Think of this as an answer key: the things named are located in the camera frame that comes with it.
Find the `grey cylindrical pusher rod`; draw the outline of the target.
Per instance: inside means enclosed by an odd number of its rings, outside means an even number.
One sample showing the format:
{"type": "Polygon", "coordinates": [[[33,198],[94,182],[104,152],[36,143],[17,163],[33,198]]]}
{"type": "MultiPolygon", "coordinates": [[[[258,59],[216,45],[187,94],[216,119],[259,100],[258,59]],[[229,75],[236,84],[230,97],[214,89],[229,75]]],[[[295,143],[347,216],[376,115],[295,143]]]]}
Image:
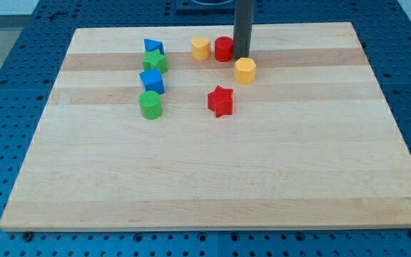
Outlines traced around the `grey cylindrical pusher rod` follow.
{"type": "Polygon", "coordinates": [[[233,56],[249,57],[255,0],[236,0],[233,25],[233,56]]]}

